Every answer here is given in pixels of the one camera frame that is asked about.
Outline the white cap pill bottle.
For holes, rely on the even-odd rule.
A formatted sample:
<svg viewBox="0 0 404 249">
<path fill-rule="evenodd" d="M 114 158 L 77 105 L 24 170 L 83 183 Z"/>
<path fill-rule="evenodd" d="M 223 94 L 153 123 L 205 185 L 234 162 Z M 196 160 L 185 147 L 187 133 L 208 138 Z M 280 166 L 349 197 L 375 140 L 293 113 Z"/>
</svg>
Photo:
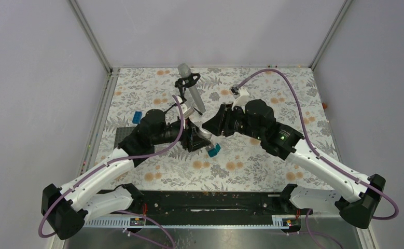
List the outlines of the white cap pill bottle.
<svg viewBox="0 0 404 249">
<path fill-rule="evenodd" d="M 206 129 L 204 129 L 204 128 L 200 128 L 199 129 L 199 134 L 201 135 L 201 136 L 203 136 L 204 138 L 206 138 L 206 139 L 211 139 L 211 137 L 212 137 L 212 133 L 210 133 L 208 130 L 206 130 Z"/>
</svg>

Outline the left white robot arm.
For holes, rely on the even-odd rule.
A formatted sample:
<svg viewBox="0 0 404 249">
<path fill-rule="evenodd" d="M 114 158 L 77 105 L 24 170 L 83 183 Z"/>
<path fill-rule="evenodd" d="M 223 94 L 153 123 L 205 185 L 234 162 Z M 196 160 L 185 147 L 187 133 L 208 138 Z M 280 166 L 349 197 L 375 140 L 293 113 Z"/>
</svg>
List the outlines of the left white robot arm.
<svg viewBox="0 0 404 249">
<path fill-rule="evenodd" d="M 129 172 L 147 158 L 163 154 L 180 143 L 192 152 L 211 144 L 212 134 L 185 116 L 167 123 L 165 112 L 151 109 L 103 161 L 76 179 L 57 187 L 43 189 L 41 225 L 48 223 L 52 235 L 61 240 L 75 235 L 89 219 L 126 209 L 137 213 L 143 206 L 140 196 L 129 190 L 98 192 L 120 174 Z"/>
</svg>

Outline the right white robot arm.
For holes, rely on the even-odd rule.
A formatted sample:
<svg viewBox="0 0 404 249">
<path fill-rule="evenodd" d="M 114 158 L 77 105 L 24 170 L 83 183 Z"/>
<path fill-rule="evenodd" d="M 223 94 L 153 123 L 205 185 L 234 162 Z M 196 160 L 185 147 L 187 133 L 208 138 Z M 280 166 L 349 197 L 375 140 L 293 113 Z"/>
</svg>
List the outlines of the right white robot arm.
<svg viewBox="0 0 404 249">
<path fill-rule="evenodd" d="M 369 227 L 381 200 L 374 190 L 383 190 L 385 179 L 378 174 L 367 176 L 325 158 L 325 153 L 309 145 L 302 133 L 276 121 L 273 109 L 263 100 L 249 101 L 243 108 L 222 104 L 202 128 L 215 136 L 239 133 L 257 139 L 267 153 L 304 168 L 332 187 L 320 190 L 288 184 L 279 200 L 284 213 L 311 209 L 339 214 L 357 228 Z"/>
</svg>

